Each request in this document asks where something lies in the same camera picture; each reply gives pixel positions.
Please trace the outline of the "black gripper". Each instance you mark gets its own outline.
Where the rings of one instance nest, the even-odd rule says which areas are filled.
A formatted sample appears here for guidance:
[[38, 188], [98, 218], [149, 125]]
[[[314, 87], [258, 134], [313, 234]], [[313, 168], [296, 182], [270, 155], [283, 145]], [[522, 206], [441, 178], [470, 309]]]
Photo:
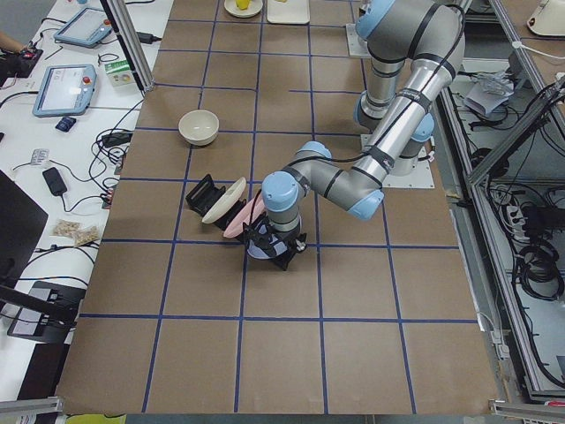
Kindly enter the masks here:
[[275, 251], [277, 253], [302, 253], [306, 249], [306, 234], [299, 228], [292, 231], [275, 232]]

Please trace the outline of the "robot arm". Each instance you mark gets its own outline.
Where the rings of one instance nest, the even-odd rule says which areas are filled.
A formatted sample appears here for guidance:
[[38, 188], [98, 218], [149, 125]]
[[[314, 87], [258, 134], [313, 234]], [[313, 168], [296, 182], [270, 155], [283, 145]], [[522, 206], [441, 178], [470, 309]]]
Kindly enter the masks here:
[[405, 61], [414, 56], [439, 8], [434, 1], [369, 1], [360, 6], [355, 31], [366, 43], [371, 72], [354, 112], [358, 124], [376, 129], [396, 96]]
[[432, 101], [463, 60], [465, 13], [434, 1], [373, 1], [356, 23], [372, 59], [373, 82], [358, 101], [358, 122], [372, 129], [351, 168], [338, 167], [327, 148], [309, 141], [262, 182], [265, 219], [246, 229], [248, 248], [265, 258], [299, 250], [299, 204], [315, 192], [349, 214], [370, 219], [384, 179], [407, 148]]

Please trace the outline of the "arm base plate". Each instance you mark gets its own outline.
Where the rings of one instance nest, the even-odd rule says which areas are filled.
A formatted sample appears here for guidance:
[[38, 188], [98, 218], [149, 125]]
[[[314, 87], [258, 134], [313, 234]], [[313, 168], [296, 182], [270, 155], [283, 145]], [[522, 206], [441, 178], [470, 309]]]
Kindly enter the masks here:
[[382, 188], [434, 189], [425, 143], [426, 140], [409, 139], [389, 174], [380, 178]]
[[367, 42], [357, 34], [356, 25], [353, 23], [346, 24], [345, 31], [349, 56], [355, 58], [369, 58], [370, 54], [367, 48]]

